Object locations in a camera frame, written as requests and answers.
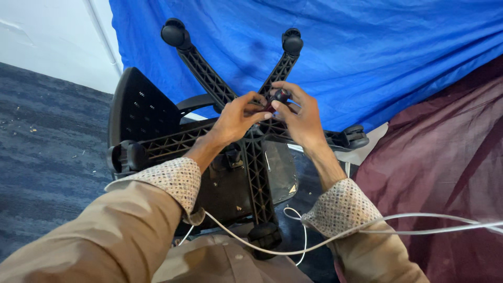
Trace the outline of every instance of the chair backrest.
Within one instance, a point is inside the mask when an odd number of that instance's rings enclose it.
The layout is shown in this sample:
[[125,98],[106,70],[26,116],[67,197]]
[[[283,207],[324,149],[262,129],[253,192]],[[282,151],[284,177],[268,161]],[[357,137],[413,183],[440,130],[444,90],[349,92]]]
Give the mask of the chair backrest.
[[108,146],[124,140],[153,139],[180,130],[176,105],[140,70],[124,70],[110,107]]

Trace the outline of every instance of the maroon cloth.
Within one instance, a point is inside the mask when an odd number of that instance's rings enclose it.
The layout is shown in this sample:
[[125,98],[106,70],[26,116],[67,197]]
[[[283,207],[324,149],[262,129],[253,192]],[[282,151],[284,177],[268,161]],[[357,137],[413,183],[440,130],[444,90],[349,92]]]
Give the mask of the maroon cloth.
[[[354,179],[384,216],[503,220],[502,115],[500,56],[398,113]],[[463,224],[430,218],[388,223],[401,231]],[[402,240],[432,282],[503,282],[503,235],[478,229]]]

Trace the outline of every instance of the left hand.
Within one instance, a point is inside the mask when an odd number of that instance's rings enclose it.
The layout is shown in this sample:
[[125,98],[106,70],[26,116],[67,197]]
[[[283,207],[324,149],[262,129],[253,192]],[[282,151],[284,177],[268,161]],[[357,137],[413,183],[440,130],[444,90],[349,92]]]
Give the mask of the left hand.
[[219,142],[227,146],[240,140],[253,124],[270,119],[273,116],[270,112],[255,113],[262,110],[263,106],[250,104],[254,99],[262,105],[267,103],[262,95],[254,91],[234,99],[225,105],[220,118],[208,134],[213,134]]

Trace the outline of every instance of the blue cloth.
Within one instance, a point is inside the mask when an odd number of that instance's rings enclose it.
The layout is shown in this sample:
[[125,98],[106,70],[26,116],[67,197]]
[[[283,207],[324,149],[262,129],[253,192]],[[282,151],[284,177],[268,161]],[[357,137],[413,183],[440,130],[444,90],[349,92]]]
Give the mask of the blue cloth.
[[[238,94],[258,90],[296,27],[304,48],[288,81],[318,100],[323,127],[370,131],[503,53],[500,0],[110,0],[125,67],[138,67],[172,101],[205,93],[176,49],[167,18]],[[196,113],[215,117],[211,108]]]

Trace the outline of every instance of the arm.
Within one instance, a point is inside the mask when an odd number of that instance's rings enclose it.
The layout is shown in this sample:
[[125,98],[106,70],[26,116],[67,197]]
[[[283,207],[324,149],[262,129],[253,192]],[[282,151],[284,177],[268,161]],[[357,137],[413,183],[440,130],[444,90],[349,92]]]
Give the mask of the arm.
[[[287,106],[279,101],[272,103],[285,118],[294,141],[313,161],[324,191],[313,209],[302,216],[303,223],[326,237],[332,237],[380,217],[379,211],[359,187],[347,179],[328,147],[316,100],[295,84],[275,82],[273,87],[289,90],[293,101],[301,106]],[[384,221],[366,228],[388,229],[392,228]],[[407,250],[397,235],[355,233],[328,246],[334,256],[342,260],[348,282],[428,282],[418,265],[409,261]]]
[[264,100],[248,93],[226,105],[183,158],[112,182],[107,188],[113,190],[77,219],[13,253],[0,264],[0,282],[150,282],[180,217],[192,212],[201,172],[226,145],[271,117],[247,115],[256,108],[248,104],[252,99]]

